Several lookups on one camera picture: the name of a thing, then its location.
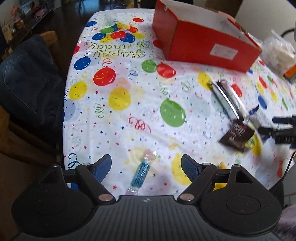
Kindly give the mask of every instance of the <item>birthday tablecloth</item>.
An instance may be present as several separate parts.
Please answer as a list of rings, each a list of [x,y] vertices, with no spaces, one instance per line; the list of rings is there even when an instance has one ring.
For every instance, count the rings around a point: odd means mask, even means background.
[[[241,164],[266,188],[273,186],[287,166],[288,146],[276,146],[272,138],[263,143],[257,132],[253,149],[244,153],[218,143],[229,119],[208,83],[226,79],[247,109],[259,104],[256,115],[269,126],[273,116],[295,114],[295,87],[260,59],[246,74],[166,61],[152,29],[153,12],[102,11],[86,24],[67,77],[65,167],[110,154],[112,168],[102,184],[116,198],[126,193],[143,153],[155,151],[140,195],[177,197],[185,190],[191,183],[181,169],[185,153],[199,163]]]

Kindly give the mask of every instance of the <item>red box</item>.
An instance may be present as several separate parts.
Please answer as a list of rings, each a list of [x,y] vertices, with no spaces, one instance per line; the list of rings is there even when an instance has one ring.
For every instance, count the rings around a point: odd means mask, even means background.
[[[247,72],[262,49],[237,23],[216,11],[157,0],[152,28],[167,60]]]

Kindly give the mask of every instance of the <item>silver screw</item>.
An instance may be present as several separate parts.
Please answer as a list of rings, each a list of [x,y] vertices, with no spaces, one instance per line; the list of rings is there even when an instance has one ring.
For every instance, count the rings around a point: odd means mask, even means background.
[[[184,194],[181,194],[180,195],[180,198],[183,200],[183,201],[191,201],[194,199],[194,196],[191,194],[191,193],[184,193]]]
[[[102,201],[102,202],[109,202],[113,199],[113,196],[111,194],[101,194],[99,196],[99,199]]]

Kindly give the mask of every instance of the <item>white label on box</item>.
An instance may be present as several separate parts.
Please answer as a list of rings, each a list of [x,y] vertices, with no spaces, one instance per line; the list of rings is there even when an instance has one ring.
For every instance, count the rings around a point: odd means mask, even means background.
[[[210,52],[210,55],[233,60],[238,50],[229,48],[220,44],[215,44],[213,49]]]

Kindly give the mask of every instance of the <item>dark wooden floor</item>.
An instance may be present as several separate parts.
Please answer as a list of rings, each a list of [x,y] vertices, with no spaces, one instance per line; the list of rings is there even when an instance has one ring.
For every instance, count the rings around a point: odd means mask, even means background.
[[[61,74],[64,79],[67,77],[74,48],[85,24],[95,12],[102,10],[110,10],[110,2],[104,6],[99,0],[84,0],[81,8],[79,2],[71,2],[53,11],[34,28],[35,34],[49,30],[57,33],[60,43],[59,58],[63,63]]]

